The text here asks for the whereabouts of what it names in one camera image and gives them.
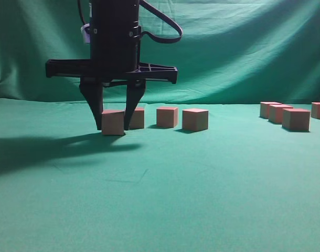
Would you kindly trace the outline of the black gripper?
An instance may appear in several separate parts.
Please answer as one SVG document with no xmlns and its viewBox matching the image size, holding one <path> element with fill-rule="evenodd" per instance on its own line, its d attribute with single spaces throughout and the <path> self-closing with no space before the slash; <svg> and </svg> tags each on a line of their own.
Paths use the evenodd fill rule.
<svg viewBox="0 0 320 252">
<path fill-rule="evenodd" d="M 95 78 L 103 82 L 135 80 L 126 88 L 124 130 L 130 128 L 132 115 L 145 93 L 146 80 L 177 81 L 177 68 L 140 62 L 140 43 L 144 35 L 162 44 L 178 41 L 142 31 L 138 22 L 140 6 L 172 28 L 178 28 L 175 21 L 146 1 L 90 1 L 90 59 L 49 59 L 46 62 L 48 78 L 80 78 L 79 89 L 90 107 L 97 130 L 102 129 L 103 87 Z"/>
</svg>

